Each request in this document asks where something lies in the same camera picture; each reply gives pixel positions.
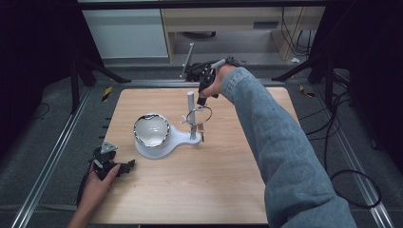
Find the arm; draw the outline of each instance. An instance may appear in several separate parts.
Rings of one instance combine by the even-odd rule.
[[[265,183],[270,227],[355,227],[314,149],[291,115],[242,67],[223,66],[202,96],[234,104]]]
[[[95,172],[91,172],[86,180],[86,187],[77,211],[74,213],[67,228],[86,227],[92,214],[105,198],[110,184],[118,174],[120,165],[113,167],[104,180],[100,180]]]

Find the aluminum rail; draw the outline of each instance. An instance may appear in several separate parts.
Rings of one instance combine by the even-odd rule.
[[[36,206],[38,205],[39,199],[45,191],[45,188],[48,185],[48,181],[63,154],[63,151],[66,147],[68,139],[77,124],[78,119],[80,118],[84,106],[86,105],[87,97],[91,91],[91,87],[86,87],[83,91],[83,95],[81,97],[81,104],[78,106],[77,111],[70,115],[68,121],[63,129],[57,143],[54,145],[47,162],[44,165],[41,173],[39,174],[36,182],[34,183],[32,189],[29,192],[28,197],[24,201],[23,205],[17,212],[17,215],[14,218],[12,223],[12,228],[14,227],[26,227],[28,225],[29,219],[33,214]]]

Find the person's right arm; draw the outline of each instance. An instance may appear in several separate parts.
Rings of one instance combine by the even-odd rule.
[[[204,97],[220,93],[234,104],[265,183],[270,227],[355,227],[304,132],[243,67],[222,66]]]

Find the gray carpet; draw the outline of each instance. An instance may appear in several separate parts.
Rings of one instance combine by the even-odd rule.
[[[177,47],[177,60],[180,61],[188,37],[181,37],[181,46]],[[211,56],[225,58],[231,51],[220,50],[220,54],[207,51],[209,45],[204,44],[205,49],[200,45],[194,61],[211,60]],[[295,64],[281,63],[274,60],[273,56],[263,56],[257,64],[248,56],[256,56],[258,49],[238,50],[242,53],[241,59],[247,63],[250,69],[258,78],[272,78],[286,72]],[[113,72],[127,79],[133,80],[158,80],[179,79],[182,68],[177,64],[173,66],[136,66],[136,67],[110,67]],[[304,78],[309,70],[299,73],[298,78]],[[113,115],[114,108],[119,99],[120,92],[129,86],[118,85],[106,76],[95,73],[97,85],[90,90],[88,101],[75,126],[64,152],[57,163],[39,205],[73,205],[82,176],[86,171],[86,161],[91,157],[93,149],[103,141],[106,134],[108,118]],[[113,86],[112,92],[106,102],[101,99],[106,87]],[[309,97],[299,91],[298,85],[285,85],[288,89],[291,100],[299,118],[315,113],[323,108],[318,97]],[[335,85],[335,93],[341,94],[345,89]],[[315,92],[310,85],[305,85],[306,92]],[[62,80],[54,85],[49,85],[43,94],[43,103],[38,106],[37,113],[27,125],[24,132],[14,142],[10,150],[10,157],[2,161],[0,166],[0,227],[10,227],[17,210],[27,198],[33,184],[45,165],[53,146],[56,144],[60,133],[63,131],[71,109],[71,95],[69,79]],[[340,105],[337,117],[342,131],[345,133],[359,161],[362,163],[366,173],[370,175],[382,190],[384,203],[395,227],[403,227],[403,177],[398,172],[385,151],[371,148],[371,139],[365,127],[356,114],[354,106],[350,102]],[[300,120],[301,127],[305,132],[318,129],[328,121],[324,111]],[[318,132],[309,139],[317,156],[323,162],[324,140],[315,140],[324,137],[325,131]],[[328,145],[328,167],[329,173],[333,174],[338,170],[348,168],[348,163],[342,153],[336,136],[329,139]],[[335,188],[345,194],[351,200],[363,202],[362,195],[351,176],[343,176],[335,181]],[[358,227],[378,227],[375,223],[372,212],[351,206],[351,210]],[[44,207],[38,207],[29,220],[28,227],[66,227],[72,212],[55,211]],[[135,227],[123,225],[96,225],[90,227]]]

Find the metal bracket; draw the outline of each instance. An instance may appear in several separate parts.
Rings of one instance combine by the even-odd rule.
[[[107,141],[104,141],[104,143],[101,146],[101,154],[106,154],[106,153],[112,152],[117,149],[118,149],[118,146],[116,146],[112,143],[109,143]]]

